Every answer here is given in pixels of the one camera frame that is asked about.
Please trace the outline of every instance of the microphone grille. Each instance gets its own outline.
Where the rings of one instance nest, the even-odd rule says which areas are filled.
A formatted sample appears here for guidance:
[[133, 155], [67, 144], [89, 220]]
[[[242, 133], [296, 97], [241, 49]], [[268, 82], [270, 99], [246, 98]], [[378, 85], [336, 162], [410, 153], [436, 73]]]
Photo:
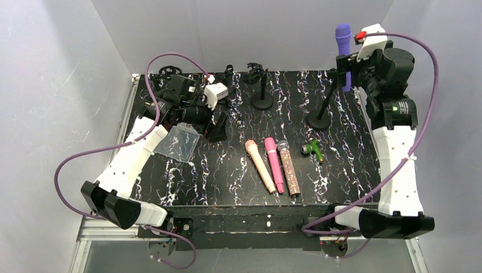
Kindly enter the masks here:
[[351, 36], [351, 29], [349, 24], [339, 24], [335, 30], [335, 37], [341, 38]]

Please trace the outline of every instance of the microphone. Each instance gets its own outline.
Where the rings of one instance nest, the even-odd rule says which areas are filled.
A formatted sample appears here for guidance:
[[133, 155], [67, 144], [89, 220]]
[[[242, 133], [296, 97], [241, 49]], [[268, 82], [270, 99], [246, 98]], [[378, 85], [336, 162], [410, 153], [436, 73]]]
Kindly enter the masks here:
[[294, 171], [293, 161], [289, 153], [289, 145], [285, 140], [278, 141], [278, 151], [280, 152], [281, 162], [285, 170], [286, 183], [288, 184], [289, 196], [298, 196], [301, 193], [298, 179], [296, 179], [296, 172]]
[[255, 163], [257, 171], [261, 175], [264, 185], [268, 189], [268, 192], [269, 193], [275, 192], [276, 191], [275, 184], [273, 183], [271, 176], [269, 176], [269, 172], [266, 169], [266, 166], [264, 165], [264, 162], [261, 159], [261, 156], [259, 155], [259, 151], [257, 150], [256, 143], [253, 140], [248, 140], [246, 141], [245, 146], [246, 146], [246, 151], [249, 153], [249, 155], [251, 155], [251, 158]]
[[264, 140], [264, 147], [268, 153], [269, 163], [271, 165], [271, 171], [273, 172], [273, 178], [275, 179], [276, 188], [278, 193], [282, 194], [285, 189], [283, 187], [283, 176], [281, 174], [280, 163], [278, 162], [278, 153], [276, 152], [276, 144], [273, 138], [267, 138]]
[[[339, 24], [335, 30], [335, 39], [338, 44], [339, 55], [350, 54], [351, 29], [349, 24]], [[343, 87], [344, 92], [351, 90], [351, 72], [347, 74], [347, 85]]]

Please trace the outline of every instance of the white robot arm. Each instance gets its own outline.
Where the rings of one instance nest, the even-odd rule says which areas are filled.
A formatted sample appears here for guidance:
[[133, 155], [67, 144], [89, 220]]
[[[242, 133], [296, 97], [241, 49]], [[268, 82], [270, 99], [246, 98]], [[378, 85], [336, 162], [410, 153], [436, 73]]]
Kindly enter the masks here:
[[[385, 32], [379, 24], [366, 27], [355, 37], [362, 43], [358, 53], [336, 58], [339, 81], [351, 72], [353, 85], [367, 94], [367, 114], [385, 179], [407, 157], [414, 144], [418, 125], [415, 103], [404, 91], [414, 65], [411, 53], [393, 48], [386, 36], [366, 34]], [[378, 211], [353, 207], [335, 216], [337, 225], [361, 231], [366, 238], [412, 238], [434, 229], [434, 219], [425, 216], [415, 180], [415, 156], [381, 189]], [[345, 205], [333, 206], [335, 212]]]
[[[142, 135], [152, 123], [153, 120], [147, 117], [137, 118], [126, 142], [131, 142]], [[131, 199], [130, 196], [137, 176], [167, 133], [162, 125], [155, 127], [144, 139], [121, 148], [95, 183], [84, 183], [81, 192], [95, 213], [122, 229], [128, 229], [134, 224], [163, 224], [168, 216], [164, 208]]]
[[163, 124], [175, 125], [179, 122], [192, 124], [197, 131], [211, 142], [226, 138], [226, 114], [221, 113], [214, 123], [212, 116], [217, 101], [227, 95], [227, 88], [222, 83], [205, 86], [205, 102], [198, 103], [198, 96], [192, 94], [195, 81], [180, 75], [172, 76], [165, 91], [165, 96], [158, 99], [163, 118], [144, 139], [134, 140], [151, 128], [154, 120], [153, 103], [147, 103], [143, 117], [137, 117], [126, 142], [133, 144], [122, 147], [109, 166], [94, 183], [84, 182], [81, 193], [91, 210], [111, 221], [122, 229], [132, 225], [151, 225], [168, 229], [172, 214], [159, 205], [130, 198], [138, 175], [153, 154], [156, 146], [166, 137], [168, 131]]

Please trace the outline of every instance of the purple microphone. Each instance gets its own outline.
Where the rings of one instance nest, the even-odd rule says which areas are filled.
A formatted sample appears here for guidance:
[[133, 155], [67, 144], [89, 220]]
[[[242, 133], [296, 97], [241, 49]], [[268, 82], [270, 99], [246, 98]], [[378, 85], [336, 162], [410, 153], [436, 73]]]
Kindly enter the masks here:
[[[349, 24], [339, 24], [335, 30], [335, 39], [338, 44], [339, 55], [350, 54], [351, 29]], [[344, 92], [351, 90], [351, 73], [347, 73], [347, 85], [343, 87]]]

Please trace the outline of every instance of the cable tie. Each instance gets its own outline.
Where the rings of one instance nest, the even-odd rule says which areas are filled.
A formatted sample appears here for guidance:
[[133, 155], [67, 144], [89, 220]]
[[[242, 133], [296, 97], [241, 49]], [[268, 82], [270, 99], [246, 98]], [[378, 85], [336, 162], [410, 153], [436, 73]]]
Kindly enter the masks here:
[[406, 156], [404, 157], [404, 159], [415, 161], [415, 160], [417, 160], [417, 157], [414, 156], [414, 155], [410, 155], [410, 156], [406, 155]]

